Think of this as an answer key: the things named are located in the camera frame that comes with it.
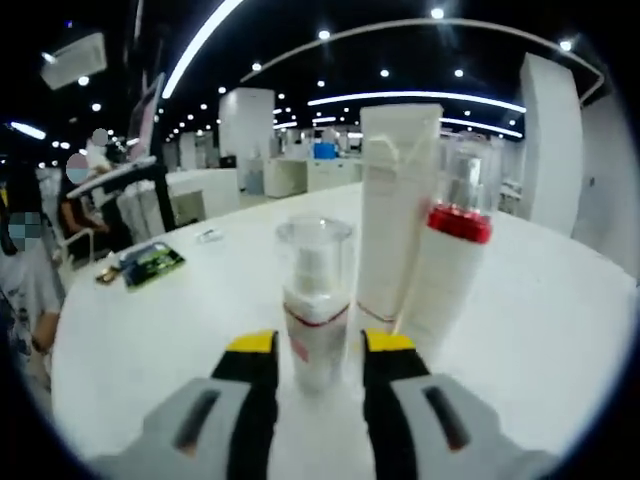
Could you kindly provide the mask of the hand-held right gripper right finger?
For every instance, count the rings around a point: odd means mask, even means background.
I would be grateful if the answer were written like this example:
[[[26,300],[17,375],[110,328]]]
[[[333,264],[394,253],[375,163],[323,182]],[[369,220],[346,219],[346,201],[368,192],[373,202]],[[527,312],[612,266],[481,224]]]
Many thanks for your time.
[[[360,333],[363,417],[379,479],[547,479],[556,458],[502,431],[496,411],[433,374],[404,335]]]

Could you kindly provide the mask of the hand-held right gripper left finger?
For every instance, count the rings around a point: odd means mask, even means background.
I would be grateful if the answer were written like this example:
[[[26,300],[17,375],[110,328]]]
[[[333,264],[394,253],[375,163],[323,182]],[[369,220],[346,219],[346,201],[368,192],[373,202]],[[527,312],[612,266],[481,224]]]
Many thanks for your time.
[[[235,338],[208,377],[152,409],[122,452],[93,460],[99,479],[264,479],[278,421],[278,333]]]

